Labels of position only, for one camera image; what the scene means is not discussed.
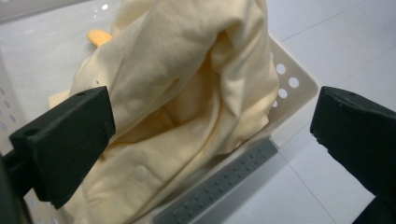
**floor tile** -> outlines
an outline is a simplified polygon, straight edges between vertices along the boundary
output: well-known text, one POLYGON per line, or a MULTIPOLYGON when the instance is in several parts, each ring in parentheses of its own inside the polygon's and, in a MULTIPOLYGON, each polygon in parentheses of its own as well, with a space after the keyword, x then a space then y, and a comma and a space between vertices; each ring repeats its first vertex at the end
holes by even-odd
POLYGON ((336 85, 396 45, 396 38, 358 8, 285 41, 326 85, 336 85))
POLYGON ((396 1, 369 0, 359 5, 359 9, 376 22, 384 32, 396 36, 396 1))
POLYGON ((339 85, 380 105, 396 111, 396 48, 364 66, 339 85))
POLYGON ((267 0, 269 27, 285 40, 365 1, 267 0))

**fabric fold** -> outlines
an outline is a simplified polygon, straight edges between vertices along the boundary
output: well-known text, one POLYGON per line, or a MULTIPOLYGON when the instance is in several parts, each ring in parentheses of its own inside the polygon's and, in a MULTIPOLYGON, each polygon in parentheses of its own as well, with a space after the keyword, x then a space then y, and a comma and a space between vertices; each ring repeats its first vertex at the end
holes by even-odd
POLYGON ((265 2, 125 0, 70 94, 97 86, 117 132, 64 209, 75 223, 126 223, 268 123, 278 79, 265 2))

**laundry basket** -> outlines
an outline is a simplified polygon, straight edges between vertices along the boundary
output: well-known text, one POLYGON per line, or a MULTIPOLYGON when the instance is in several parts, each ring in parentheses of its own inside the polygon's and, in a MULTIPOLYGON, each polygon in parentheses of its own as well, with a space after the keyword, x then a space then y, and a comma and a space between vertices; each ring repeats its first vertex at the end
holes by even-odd
MULTIPOLYGON (((45 10, 35 8, 33 13, 22 17, 0 17, 0 149, 3 155, 12 149, 8 136, 44 113, 50 95, 71 86, 75 71, 94 51, 86 41, 86 32, 94 28, 108 29, 119 5, 119 1, 111 4, 88 1, 45 10)), ((318 83, 272 35, 271 50, 280 90, 267 127, 211 167, 198 181, 169 197, 137 222, 194 221, 237 188, 309 122, 318 96, 318 83)), ((25 196, 25 201, 35 224, 65 223, 62 211, 56 211, 50 203, 40 202, 33 191, 25 196)))

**basket hole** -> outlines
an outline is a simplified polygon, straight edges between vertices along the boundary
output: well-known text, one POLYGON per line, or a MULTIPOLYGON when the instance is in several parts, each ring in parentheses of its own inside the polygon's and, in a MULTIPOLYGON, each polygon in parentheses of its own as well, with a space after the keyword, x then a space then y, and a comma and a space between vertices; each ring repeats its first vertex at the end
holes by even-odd
POLYGON ((24 132, 24 135, 25 136, 31 136, 31 135, 34 135, 34 134, 36 134, 36 133, 38 133, 38 129, 31 129, 31 130, 28 130, 28 131, 26 131, 26 132, 24 132))
POLYGON ((282 99, 285 99, 288 97, 288 92, 285 91, 285 89, 280 89, 278 94, 279 94, 280 98, 282 98, 282 99))
POLYGON ((9 115, 9 119, 12 120, 12 122, 16 123, 17 120, 15 119, 15 117, 13 115, 9 115))
POLYGON ((289 85, 292 88, 297 88, 298 86, 300 86, 300 82, 298 81, 298 79, 296 77, 291 77, 291 78, 289 78, 289 85))
POLYGON ((285 67, 285 65, 283 65, 283 63, 279 63, 279 64, 276 66, 276 71, 277 71, 280 75, 285 74, 285 73, 286 73, 286 67, 285 67))
POLYGON ((11 108, 11 105, 10 105, 9 102, 7 102, 7 101, 4 101, 4 105, 5 105, 8 109, 11 108))
POLYGON ((0 121, 0 129, 4 132, 8 131, 8 127, 3 121, 0 121))

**yellow cloth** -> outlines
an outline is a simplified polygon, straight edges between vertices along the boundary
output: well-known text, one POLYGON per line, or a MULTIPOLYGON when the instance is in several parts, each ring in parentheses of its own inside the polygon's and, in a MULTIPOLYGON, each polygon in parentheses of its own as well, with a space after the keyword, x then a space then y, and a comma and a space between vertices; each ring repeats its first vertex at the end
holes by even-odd
POLYGON ((117 127, 64 207, 75 223, 136 220, 261 130, 277 95, 263 0, 125 0, 112 34, 70 91, 106 85, 117 127))

